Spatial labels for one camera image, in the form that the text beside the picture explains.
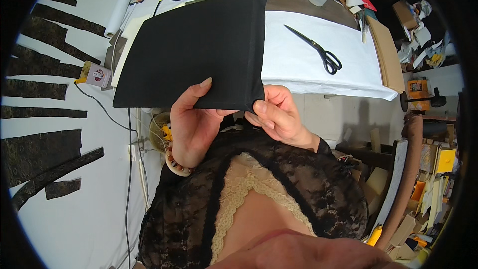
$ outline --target beaded bracelet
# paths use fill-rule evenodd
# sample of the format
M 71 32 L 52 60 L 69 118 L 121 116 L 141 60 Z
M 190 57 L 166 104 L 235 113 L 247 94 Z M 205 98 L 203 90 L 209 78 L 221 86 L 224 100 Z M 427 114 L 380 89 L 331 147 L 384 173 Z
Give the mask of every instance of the beaded bracelet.
M 187 177 L 191 173 L 194 172 L 193 168 L 184 167 L 179 165 L 175 159 L 173 158 L 173 145 L 169 143 L 169 146 L 166 148 L 166 164 L 168 165 L 169 169 L 177 174 L 178 176 Z

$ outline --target orange box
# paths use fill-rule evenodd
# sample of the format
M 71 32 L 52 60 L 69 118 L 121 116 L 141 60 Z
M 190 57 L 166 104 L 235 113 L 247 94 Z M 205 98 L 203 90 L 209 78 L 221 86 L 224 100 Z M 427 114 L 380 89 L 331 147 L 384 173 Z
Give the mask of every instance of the orange box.
M 428 93 L 428 85 L 426 80 L 410 80 L 408 82 L 408 98 L 428 98 L 431 95 Z M 410 110 L 430 110 L 430 101 L 409 102 Z

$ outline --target fingernail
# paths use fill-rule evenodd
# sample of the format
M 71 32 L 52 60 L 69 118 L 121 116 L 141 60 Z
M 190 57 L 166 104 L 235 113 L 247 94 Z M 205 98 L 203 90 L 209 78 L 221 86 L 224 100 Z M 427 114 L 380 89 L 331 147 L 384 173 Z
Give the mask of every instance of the fingernail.
M 256 108 L 257 108 L 257 111 L 259 111 L 261 113 L 265 113 L 266 109 L 267 109 L 267 104 L 263 100 L 257 100 L 256 101 Z
M 212 77 L 209 77 L 205 81 L 201 82 L 201 84 L 199 86 L 200 87 L 206 87 L 206 86 L 210 85 L 211 82 L 212 82 Z
M 265 125 L 269 127 L 270 129 L 274 129 L 274 123 L 272 121 L 266 121 Z

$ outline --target black lace top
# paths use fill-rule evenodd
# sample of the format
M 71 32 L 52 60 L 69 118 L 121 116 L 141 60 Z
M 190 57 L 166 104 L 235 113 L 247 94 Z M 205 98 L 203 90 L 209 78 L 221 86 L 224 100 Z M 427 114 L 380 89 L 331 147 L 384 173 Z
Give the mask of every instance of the black lace top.
M 140 259 L 147 268 L 209 266 L 224 175 L 231 158 L 243 152 L 282 183 L 317 236 L 362 236 L 368 219 L 367 202 L 325 141 L 320 141 L 319 152 L 314 153 L 284 145 L 261 130 L 230 130 L 218 134 L 189 177 L 164 182 L 162 174 L 140 231 Z

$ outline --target hand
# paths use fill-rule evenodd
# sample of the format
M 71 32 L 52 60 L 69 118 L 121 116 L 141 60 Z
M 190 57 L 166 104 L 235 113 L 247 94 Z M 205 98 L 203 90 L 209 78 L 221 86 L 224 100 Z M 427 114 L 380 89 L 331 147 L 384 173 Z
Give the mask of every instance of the hand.
M 173 157 L 183 167 L 196 167 L 204 158 L 219 132 L 223 118 L 237 110 L 193 109 L 197 100 L 212 85 L 209 77 L 200 84 L 190 86 L 171 107 Z
M 257 100 L 253 106 L 257 115 L 245 112 L 244 117 L 254 126 L 262 127 L 274 140 L 317 152 L 320 138 L 302 125 L 289 89 L 265 85 L 264 93 L 265 101 Z

